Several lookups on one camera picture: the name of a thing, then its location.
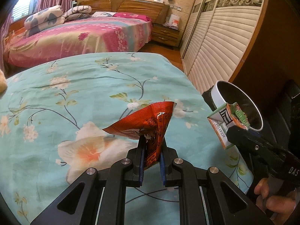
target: hand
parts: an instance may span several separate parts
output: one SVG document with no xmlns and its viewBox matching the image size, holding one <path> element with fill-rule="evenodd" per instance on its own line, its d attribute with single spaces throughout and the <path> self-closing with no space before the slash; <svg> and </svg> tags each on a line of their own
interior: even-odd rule
<svg viewBox="0 0 300 225">
<path fill-rule="evenodd" d="M 263 199 L 269 194 L 268 179 L 263 178 L 255 187 L 254 193 L 260 195 L 256 200 L 256 205 L 263 211 Z M 283 225 L 296 207 L 296 191 L 290 192 L 286 197 L 271 196 L 266 202 L 267 209 L 278 213 L 272 220 L 275 225 Z"/>
</svg>

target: teal floral bedsheet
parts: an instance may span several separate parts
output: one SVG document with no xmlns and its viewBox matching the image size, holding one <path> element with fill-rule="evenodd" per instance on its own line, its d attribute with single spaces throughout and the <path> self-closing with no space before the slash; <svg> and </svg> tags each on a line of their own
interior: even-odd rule
<svg viewBox="0 0 300 225">
<path fill-rule="evenodd" d="M 102 131 L 157 101 L 177 103 L 166 143 L 194 166 L 218 167 L 246 192 L 253 176 L 236 147 L 223 150 L 211 112 L 185 74 L 161 55 L 94 53 L 42 64 L 8 79 L 0 96 L 0 192 L 28 225 L 88 167 L 104 169 L 136 141 Z M 179 225 L 178 190 L 159 165 L 128 188 L 125 224 Z"/>
</svg>

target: red snack wrapper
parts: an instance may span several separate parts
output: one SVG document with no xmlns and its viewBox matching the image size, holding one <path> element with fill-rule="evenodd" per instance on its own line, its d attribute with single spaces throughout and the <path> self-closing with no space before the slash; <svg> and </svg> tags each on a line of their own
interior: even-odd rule
<svg viewBox="0 0 300 225">
<path fill-rule="evenodd" d="M 176 103 L 163 101 L 150 104 L 103 130 L 109 134 L 138 140 L 145 135 L 147 140 L 145 168 L 157 163 L 161 145 Z"/>
</svg>

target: nightstand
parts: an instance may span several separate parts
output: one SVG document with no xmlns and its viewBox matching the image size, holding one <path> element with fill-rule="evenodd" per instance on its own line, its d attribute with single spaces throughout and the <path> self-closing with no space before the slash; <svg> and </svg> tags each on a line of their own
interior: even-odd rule
<svg viewBox="0 0 300 225">
<path fill-rule="evenodd" d="M 153 24 L 152 40 L 166 44 L 168 46 L 176 46 L 179 38 L 179 30 L 165 27 L 159 24 Z"/>
</svg>

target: bed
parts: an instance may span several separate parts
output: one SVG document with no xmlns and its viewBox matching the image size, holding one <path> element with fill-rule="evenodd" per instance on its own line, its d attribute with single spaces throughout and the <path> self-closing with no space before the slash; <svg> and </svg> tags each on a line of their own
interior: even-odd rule
<svg viewBox="0 0 300 225">
<path fill-rule="evenodd" d="M 169 6 L 142 0 L 93 0 L 92 14 L 97 11 L 135 13 L 148 16 L 152 22 L 164 23 Z M 23 21 L 11 25 L 22 31 Z M 10 65 L 29 68 L 45 62 L 95 52 L 137 52 L 151 40 L 152 23 L 131 18 L 88 18 L 66 22 L 28 38 L 22 32 L 8 36 L 4 60 Z"/>
<path fill-rule="evenodd" d="M 223 150 L 209 107 L 183 72 L 158 54 L 92 53 L 16 74 L 0 96 L 0 193 L 18 221 L 28 225 L 88 167 L 126 157 L 137 143 L 102 128 L 157 101 L 177 103 L 167 145 L 196 167 L 218 167 L 247 192 L 251 172 L 236 147 Z M 178 198 L 154 165 L 141 188 L 127 190 L 125 224 L 179 225 Z"/>
</svg>

